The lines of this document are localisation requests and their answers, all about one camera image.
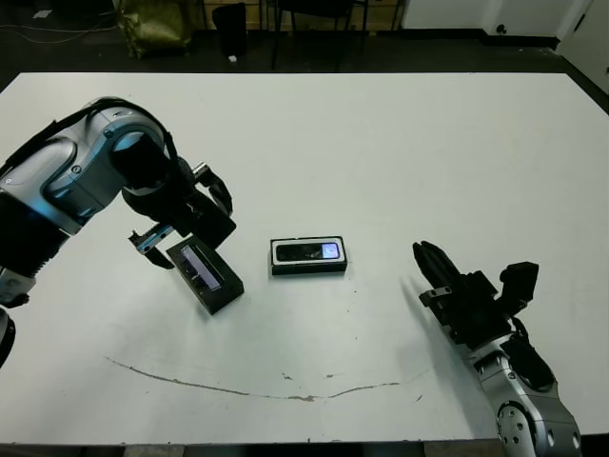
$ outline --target cable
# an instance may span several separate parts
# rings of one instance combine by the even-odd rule
[[[40,29],[38,27],[17,26],[17,25],[13,25],[13,24],[3,24],[3,25],[0,25],[0,29],[26,29],[26,30],[54,31],[54,32],[58,32],[58,33],[87,33],[87,32],[92,32],[92,31],[114,30],[114,29],[116,29],[116,26],[106,27],[104,29],[61,30],[61,29]]]
[[[116,26],[115,27],[111,27],[111,28],[106,29],[106,30],[112,30],[112,29],[116,29]],[[20,32],[15,31],[15,30],[0,30],[0,32],[2,32],[2,31],[3,32],[8,32],[8,33],[14,33],[15,35],[21,36],[23,39],[28,40],[31,43],[36,43],[38,45],[57,45],[59,43],[66,43],[68,41],[75,40],[76,38],[80,38],[81,36],[86,35],[90,31],[101,31],[101,30],[85,30],[85,31],[83,31],[83,32],[81,32],[81,33],[79,33],[77,35],[71,36],[70,38],[66,38],[64,40],[55,40],[55,41],[33,40],[33,39],[29,38],[28,36],[24,35],[23,33],[20,33]]]

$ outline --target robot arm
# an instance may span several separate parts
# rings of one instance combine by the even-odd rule
[[[469,360],[496,411],[506,455],[580,456],[580,431],[560,402],[554,374],[515,317],[533,299],[539,267],[528,262],[507,267],[503,292],[495,299],[497,291],[481,271],[461,274],[441,249],[424,241],[414,252],[434,288],[420,298],[455,344],[471,350]]]
[[[215,203],[196,189],[199,183]],[[26,303],[38,270],[119,191],[136,212],[158,222],[146,243],[135,233],[130,239],[165,268],[171,263],[154,244],[174,229],[212,249],[235,229],[230,194],[209,167],[191,170],[145,109],[101,98],[50,124],[0,168],[0,305]],[[0,308],[2,335],[11,340],[14,325]]]

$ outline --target scratch mark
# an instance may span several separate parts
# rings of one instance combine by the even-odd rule
[[[334,395],[330,395],[327,398],[336,398],[336,397],[340,397],[341,395],[346,395],[347,393],[357,392],[360,390],[369,390],[371,388],[384,387],[384,386],[399,386],[399,385],[400,385],[400,383],[385,383],[385,384],[377,384],[376,386],[354,387],[354,388],[350,388],[349,390],[344,390],[343,392],[339,392],[339,393],[335,393]]]
[[[300,397],[298,395],[292,395],[287,398],[286,397],[273,397],[273,398],[282,398],[282,399],[286,399],[286,400],[300,400],[301,402],[313,403],[316,398],[322,398],[322,397],[316,397],[315,395],[309,395],[308,397]]]
[[[414,378],[409,379],[405,383],[384,383],[384,384],[377,384],[377,385],[373,385],[373,386],[354,387],[354,388],[350,388],[348,390],[344,390],[342,392],[335,393],[334,395],[329,395],[329,396],[308,395],[308,396],[302,397],[300,395],[291,395],[289,397],[280,397],[280,396],[276,396],[276,395],[263,395],[263,394],[259,394],[259,393],[241,392],[240,390],[233,390],[233,389],[230,389],[230,388],[207,386],[205,384],[189,383],[189,382],[186,382],[186,381],[181,381],[181,380],[176,379],[176,378],[169,379],[169,378],[166,378],[164,376],[159,376],[158,374],[148,373],[148,372],[140,370],[138,368],[134,368],[134,367],[130,367],[129,365],[121,364],[120,362],[117,362],[116,360],[111,359],[110,357],[107,357],[107,356],[104,356],[104,358],[106,360],[108,360],[109,362],[113,363],[114,365],[118,366],[118,367],[121,367],[121,368],[124,368],[124,369],[128,369],[129,371],[133,371],[134,373],[141,374],[142,376],[146,376],[147,378],[155,379],[157,381],[163,381],[163,382],[166,382],[166,383],[172,383],[172,384],[175,384],[175,385],[178,385],[178,386],[198,387],[198,388],[204,388],[206,390],[213,390],[213,391],[216,391],[216,392],[223,392],[223,393],[231,393],[233,395],[240,395],[240,396],[244,396],[244,397],[249,396],[249,397],[256,397],[256,398],[269,398],[269,399],[272,399],[272,400],[296,400],[296,401],[307,402],[307,403],[313,403],[313,402],[315,402],[315,400],[330,400],[332,398],[337,398],[337,397],[346,395],[348,393],[359,392],[361,390],[370,390],[372,388],[377,388],[377,387],[393,387],[393,386],[400,386],[402,384],[404,384],[404,385],[410,384],[410,383],[414,382],[416,379],[424,376],[424,374],[429,372],[431,369],[433,369],[433,367],[428,368],[425,371],[422,371],[421,373],[419,373]]]

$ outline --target dark floor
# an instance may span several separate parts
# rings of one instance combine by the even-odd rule
[[[32,9],[0,10],[2,24],[46,29],[86,30],[114,25],[111,15],[31,19]],[[71,38],[64,43],[49,42]],[[82,36],[40,30],[0,28],[0,89],[22,71],[271,72],[274,37],[251,31],[248,51],[236,64],[222,55],[216,32],[199,32],[187,55],[128,56],[118,29]],[[277,72],[560,72],[568,73],[605,111],[609,97],[548,48],[485,46],[478,39],[412,39],[399,32],[358,34],[299,33],[282,36]]]

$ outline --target yellow bag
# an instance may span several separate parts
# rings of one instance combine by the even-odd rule
[[[186,50],[195,31],[192,0],[116,0],[118,25],[129,55],[155,50]]]

